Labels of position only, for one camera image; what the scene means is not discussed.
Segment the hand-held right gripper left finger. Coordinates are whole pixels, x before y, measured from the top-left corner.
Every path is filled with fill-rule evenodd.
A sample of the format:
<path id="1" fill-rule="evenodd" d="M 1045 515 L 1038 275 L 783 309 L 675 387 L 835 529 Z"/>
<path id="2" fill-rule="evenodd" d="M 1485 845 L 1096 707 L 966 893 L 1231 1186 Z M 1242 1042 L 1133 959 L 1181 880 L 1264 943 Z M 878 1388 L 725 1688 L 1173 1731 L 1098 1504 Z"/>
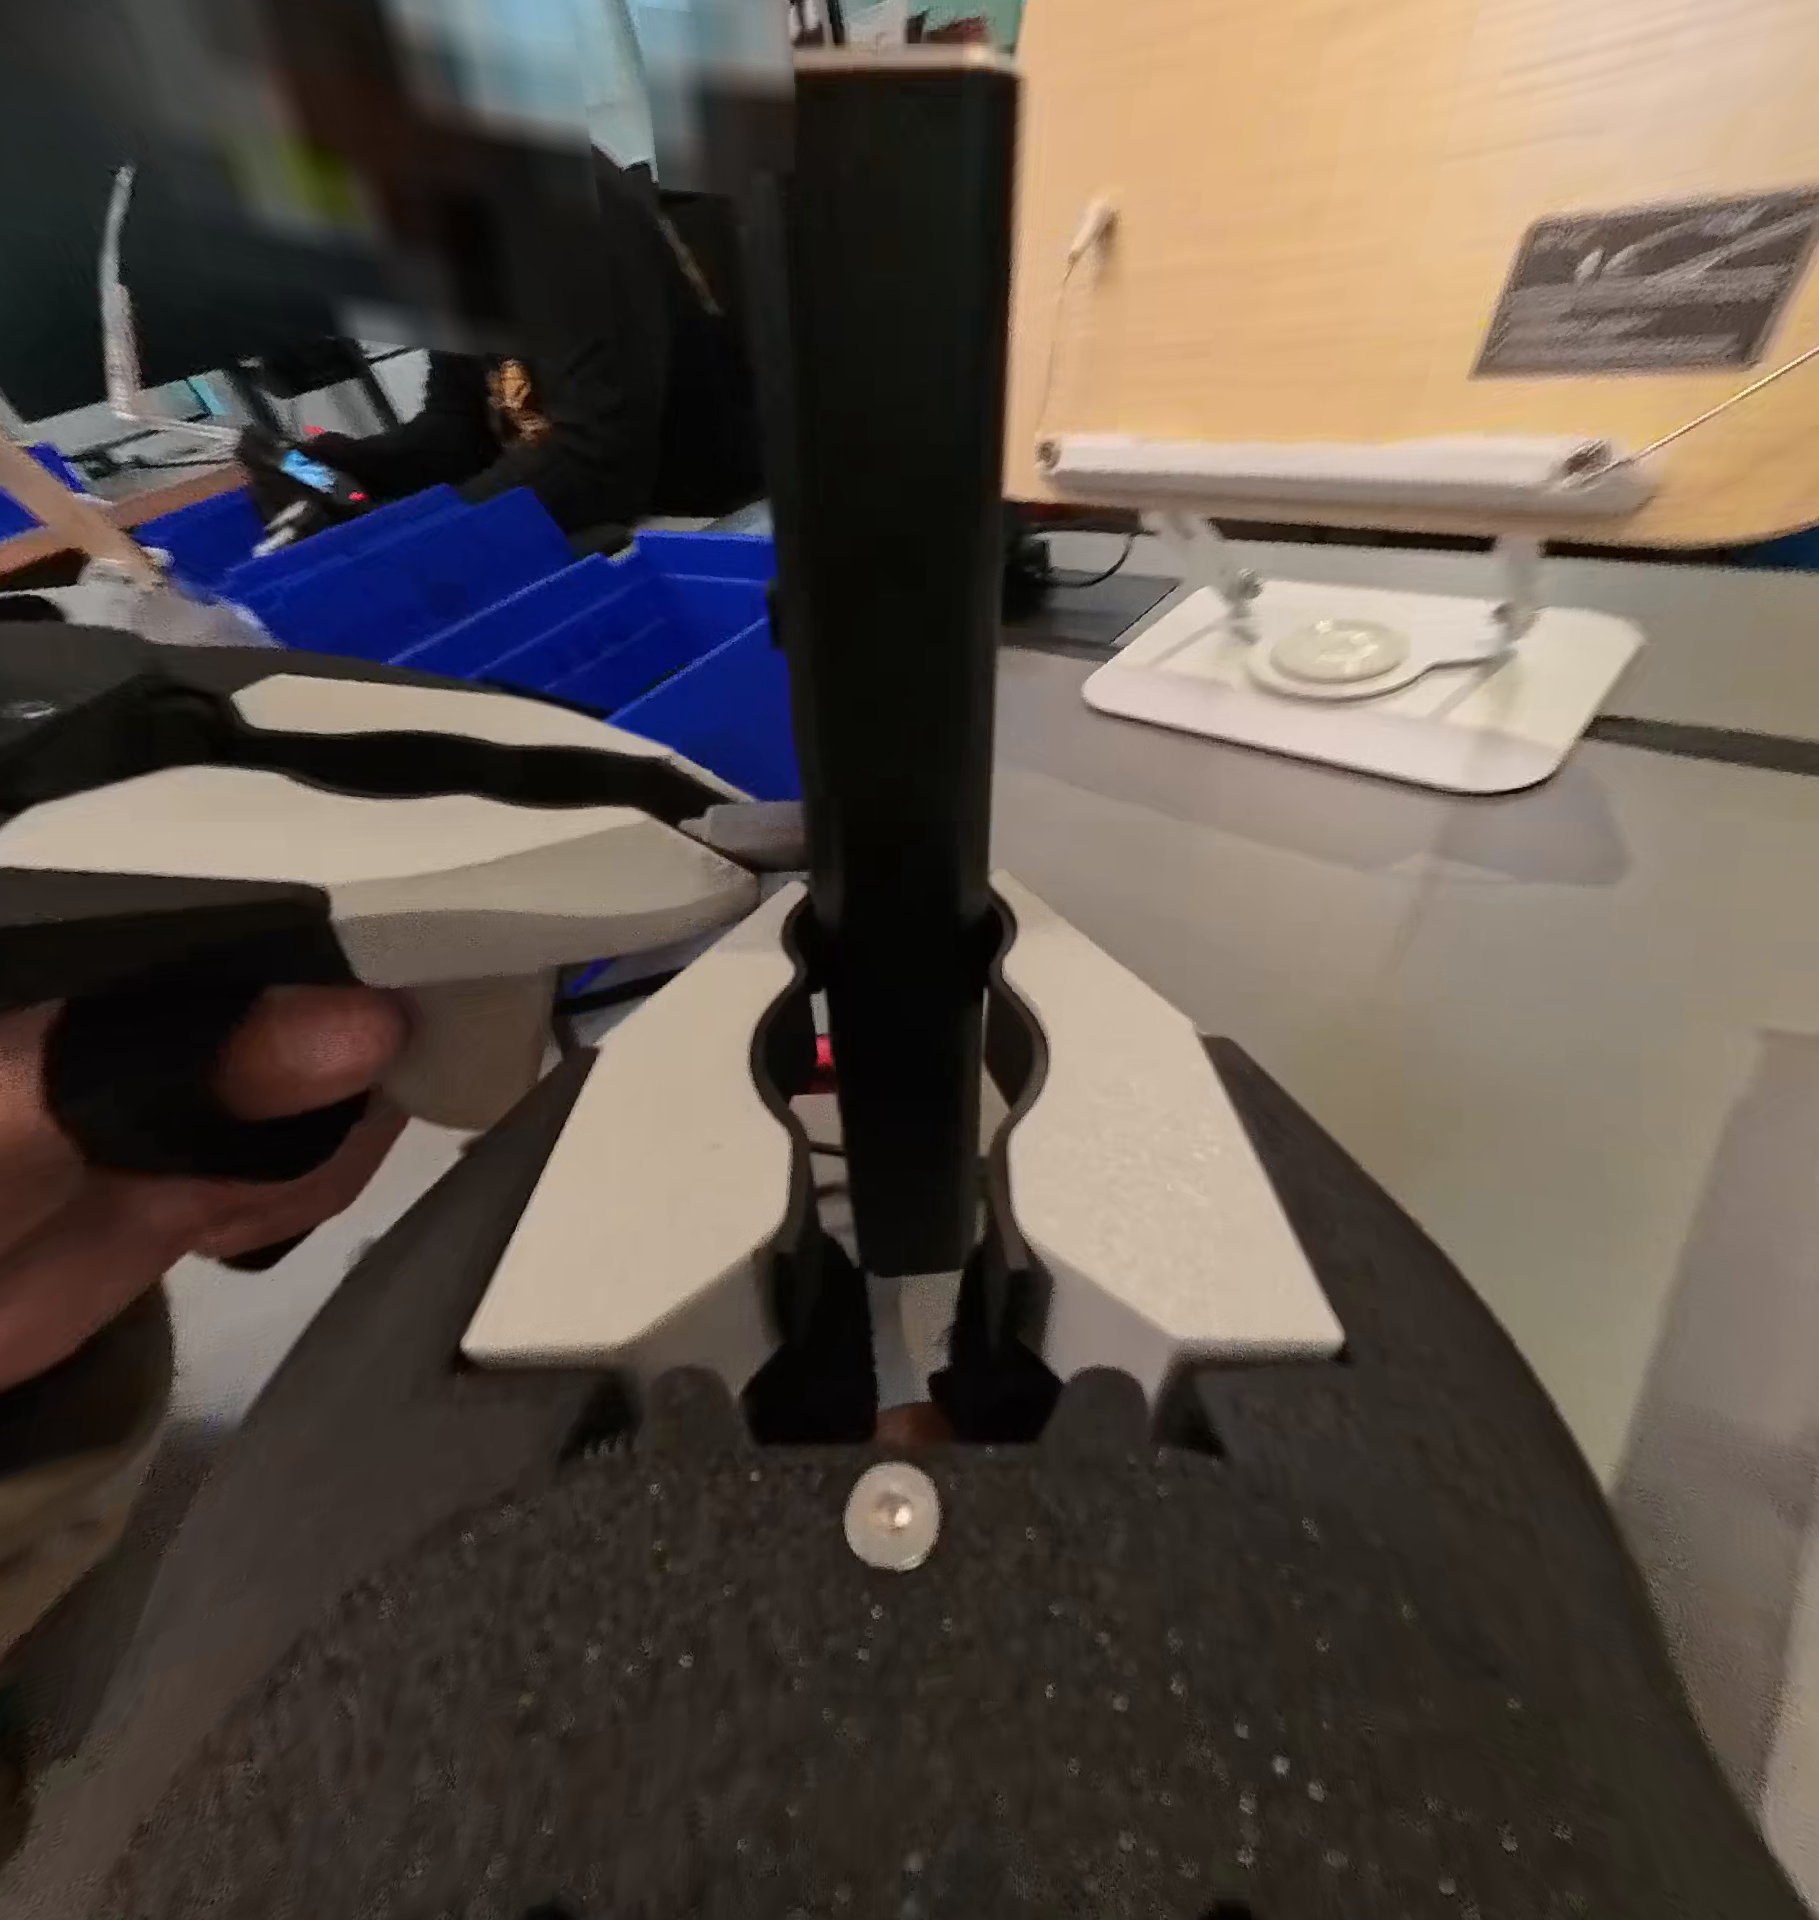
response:
<path id="1" fill-rule="evenodd" d="M 871 1439 L 869 1297 L 825 1229 L 793 1096 L 817 1065 L 781 885 L 599 1044 L 462 1337 L 473 1369 L 630 1397 L 721 1379 L 757 1439 Z"/>

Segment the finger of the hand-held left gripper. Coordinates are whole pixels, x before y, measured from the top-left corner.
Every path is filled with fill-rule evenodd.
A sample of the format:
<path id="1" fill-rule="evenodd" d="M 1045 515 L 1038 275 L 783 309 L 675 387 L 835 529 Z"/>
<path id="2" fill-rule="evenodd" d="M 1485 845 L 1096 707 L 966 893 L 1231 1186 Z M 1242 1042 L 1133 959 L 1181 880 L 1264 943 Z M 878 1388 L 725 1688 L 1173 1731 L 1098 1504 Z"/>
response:
<path id="1" fill-rule="evenodd" d="M 0 868 L 315 887 L 373 988 L 651 951 L 759 905 L 757 875 L 628 805 L 372 800 L 236 766 L 30 807 L 0 825 Z"/>
<path id="2" fill-rule="evenodd" d="M 473 684 L 278 671 L 232 693 L 231 707 L 236 766 L 350 796 L 624 807 L 668 825 L 747 800 L 674 748 L 584 709 Z"/>

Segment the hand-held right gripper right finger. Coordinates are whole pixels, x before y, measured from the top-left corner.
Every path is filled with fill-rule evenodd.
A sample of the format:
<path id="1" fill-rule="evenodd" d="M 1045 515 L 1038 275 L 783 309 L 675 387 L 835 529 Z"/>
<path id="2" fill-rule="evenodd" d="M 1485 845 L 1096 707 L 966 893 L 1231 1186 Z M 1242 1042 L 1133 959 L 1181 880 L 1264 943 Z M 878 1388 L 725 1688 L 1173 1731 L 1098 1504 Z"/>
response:
<path id="1" fill-rule="evenodd" d="M 993 880 L 986 1229 L 929 1381 L 959 1439 L 1038 1439 L 1069 1381 L 1153 1412 L 1346 1331 L 1202 1030 L 1016 875 Z"/>

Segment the black usb hub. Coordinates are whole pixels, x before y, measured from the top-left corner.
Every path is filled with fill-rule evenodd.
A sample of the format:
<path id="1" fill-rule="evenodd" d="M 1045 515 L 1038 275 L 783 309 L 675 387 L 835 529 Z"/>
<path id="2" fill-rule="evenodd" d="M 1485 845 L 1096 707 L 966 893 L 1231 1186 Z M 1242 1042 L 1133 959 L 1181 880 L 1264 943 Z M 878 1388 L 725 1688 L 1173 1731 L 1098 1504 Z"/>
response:
<path id="1" fill-rule="evenodd" d="M 800 60 L 778 198 L 778 633 L 810 959 L 873 1275 L 976 1235 L 1020 81 L 981 44 Z"/>

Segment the person's left hand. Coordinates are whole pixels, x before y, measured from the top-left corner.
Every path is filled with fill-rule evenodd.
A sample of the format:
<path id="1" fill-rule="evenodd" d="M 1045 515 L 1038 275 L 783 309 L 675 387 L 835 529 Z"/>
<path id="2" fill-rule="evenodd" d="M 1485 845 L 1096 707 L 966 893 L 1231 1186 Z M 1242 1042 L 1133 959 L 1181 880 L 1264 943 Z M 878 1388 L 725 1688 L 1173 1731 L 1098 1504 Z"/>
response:
<path id="1" fill-rule="evenodd" d="M 373 1099 L 328 1164 L 275 1186 L 88 1166 L 44 1107 L 55 1023 L 55 1003 L 0 1014 L 0 1395 L 69 1359 L 179 1260 L 242 1260 L 347 1210 L 407 1123 Z M 407 1038 L 397 995 L 275 988 L 214 1082 L 242 1120 L 318 1111 L 376 1090 Z"/>

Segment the wooden book stand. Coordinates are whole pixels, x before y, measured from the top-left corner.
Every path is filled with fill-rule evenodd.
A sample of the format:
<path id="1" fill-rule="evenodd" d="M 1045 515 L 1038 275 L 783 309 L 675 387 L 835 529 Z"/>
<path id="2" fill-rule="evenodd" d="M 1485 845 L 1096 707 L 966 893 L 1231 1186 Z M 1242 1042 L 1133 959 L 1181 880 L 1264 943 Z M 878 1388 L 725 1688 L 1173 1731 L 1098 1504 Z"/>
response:
<path id="1" fill-rule="evenodd" d="M 167 572 L 129 538 L 98 501 L 68 490 L 0 426 L 0 490 L 34 521 L 34 529 L 0 543 L 0 581 L 27 565 L 81 556 L 123 572 L 145 587 L 165 585 Z"/>
<path id="2" fill-rule="evenodd" d="M 1185 592 L 1128 722 L 1464 796 L 1644 638 L 1544 545 L 1819 526 L 1819 1 L 1029 5 L 1004 493 Z"/>

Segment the black desk mat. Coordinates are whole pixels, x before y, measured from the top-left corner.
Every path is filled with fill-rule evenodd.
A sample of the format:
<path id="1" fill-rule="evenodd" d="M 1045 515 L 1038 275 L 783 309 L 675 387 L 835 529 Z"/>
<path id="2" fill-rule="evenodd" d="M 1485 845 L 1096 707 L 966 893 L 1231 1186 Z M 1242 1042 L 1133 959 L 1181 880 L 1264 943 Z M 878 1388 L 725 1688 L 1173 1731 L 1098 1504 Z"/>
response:
<path id="1" fill-rule="evenodd" d="M 1096 583 L 1054 583 L 999 630 L 999 645 L 1069 660 L 1101 660 L 1147 623 L 1182 583 L 1117 572 Z"/>

